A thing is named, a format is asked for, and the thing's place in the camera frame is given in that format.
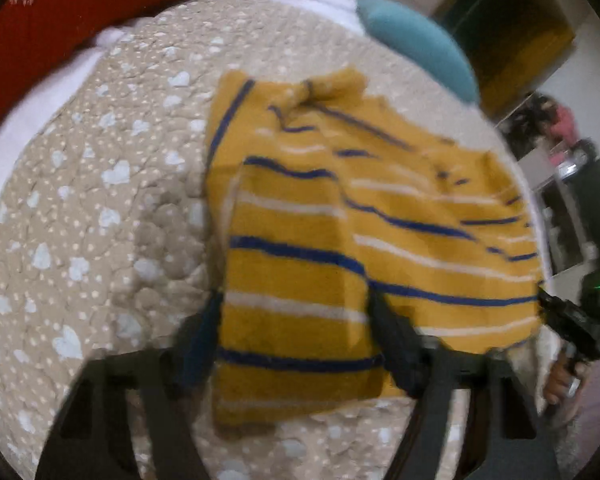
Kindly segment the person's right hand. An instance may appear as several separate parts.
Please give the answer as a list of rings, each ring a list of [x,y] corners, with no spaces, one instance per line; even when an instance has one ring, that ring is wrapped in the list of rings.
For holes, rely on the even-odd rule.
[[[548,373],[543,389],[544,400],[553,406],[576,406],[590,370],[585,362],[570,366],[567,352],[562,349]]]

